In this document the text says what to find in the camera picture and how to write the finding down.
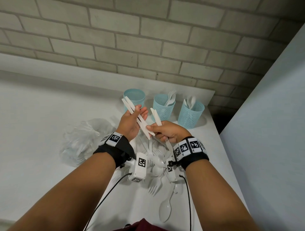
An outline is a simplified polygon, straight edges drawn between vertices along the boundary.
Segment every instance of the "utensil holder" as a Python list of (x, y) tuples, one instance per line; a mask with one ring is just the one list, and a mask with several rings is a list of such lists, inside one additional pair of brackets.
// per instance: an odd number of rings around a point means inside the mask
[(140, 89), (128, 89), (126, 91), (124, 91), (123, 96), (125, 98), (125, 96), (127, 96), (131, 102), (135, 105), (141, 104), (142, 107), (144, 107), (144, 101), (145, 101), (145, 93), (140, 90)]
[(168, 95), (166, 94), (157, 94), (153, 98), (153, 109), (155, 109), (160, 117), (160, 120), (168, 120), (173, 111), (175, 103), (172, 103), (170, 106), (164, 106), (166, 101), (168, 100)]
[(178, 124), (186, 129), (194, 128), (203, 111), (204, 105), (199, 101), (196, 101), (192, 110), (182, 104)]

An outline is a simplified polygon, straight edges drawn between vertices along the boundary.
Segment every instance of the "white plastic knife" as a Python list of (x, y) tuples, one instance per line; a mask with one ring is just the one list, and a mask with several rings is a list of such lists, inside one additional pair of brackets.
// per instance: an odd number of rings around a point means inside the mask
[[(131, 101), (127, 96), (125, 96), (125, 100), (126, 100), (127, 103), (130, 105), (131, 109), (132, 109), (133, 111), (135, 111), (135, 106), (134, 106), (134, 104), (132, 103), (132, 101)], [(146, 121), (143, 119), (143, 117), (142, 117), (141, 115), (139, 115), (138, 118), (139, 118), (139, 120), (143, 123), (145, 129), (147, 130), (146, 126), (147, 126), (148, 124), (146, 123)], [(153, 135), (153, 136), (155, 136), (155, 133), (154, 133), (154, 132), (148, 131), (148, 133), (151, 134), (151, 135)]]
[[(153, 109), (153, 108), (150, 108), (150, 110), (152, 111), (152, 114), (155, 117), (156, 124), (158, 126), (162, 126), (162, 122), (160, 120), (160, 117), (159, 117), (157, 111), (155, 109)], [(173, 153), (174, 149), (173, 149), (172, 145), (170, 144), (170, 141), (168, 140), (168, 137), (166, 137), (165, 144), (166, 144), (168, 150), (170, 150), (169, 155), (165, 157), (165, 160), (166, 160)]]
[[(132, 108), (130, 107), (130, 105), (126, 102), (125, 99), (122, 99), (124, 105), (126, 106), (127, 110), (132, 114), (134, 113), (134, 111), (132, 110)], [(148, 133), (148, 130), (146, 128), (146, 125), (141, 123), (141, 121), (137, 118), (137, 123), (140, 126), (140, 128), (142, 129), (142, 131), (144, 132), (144, 134), (146, 135), (146, 137), (150, 140), (150, 135)]]

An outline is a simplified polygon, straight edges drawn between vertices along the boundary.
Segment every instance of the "clothing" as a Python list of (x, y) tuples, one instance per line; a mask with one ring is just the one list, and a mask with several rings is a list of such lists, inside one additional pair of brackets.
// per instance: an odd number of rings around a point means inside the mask
[(167, 231), (167, 230), (162, 229), (158, 226), (154, 226), (143, 218), (142, 220), (134, 223), (133, 225), (127, 226), (123, 229), (117, 229), (114, 231)]

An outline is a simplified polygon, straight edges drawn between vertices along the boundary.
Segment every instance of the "brick wall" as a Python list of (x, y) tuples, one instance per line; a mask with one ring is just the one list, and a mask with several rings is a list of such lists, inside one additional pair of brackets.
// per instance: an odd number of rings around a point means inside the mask
[(304, 0), (0, 0), (0, 52), (213, 89), (234, 114), (304, 21)]

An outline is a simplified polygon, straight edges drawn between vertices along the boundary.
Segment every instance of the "forearm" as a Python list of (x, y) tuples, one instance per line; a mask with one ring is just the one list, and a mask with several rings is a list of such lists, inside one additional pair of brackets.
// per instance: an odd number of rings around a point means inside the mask
[(240, 198), (208, 160), (186, 168), (203, 230), (258, 230)]
[(82, 230), (115, 170), (108, 153), (96, 153), (47, 192), (9, 231)]

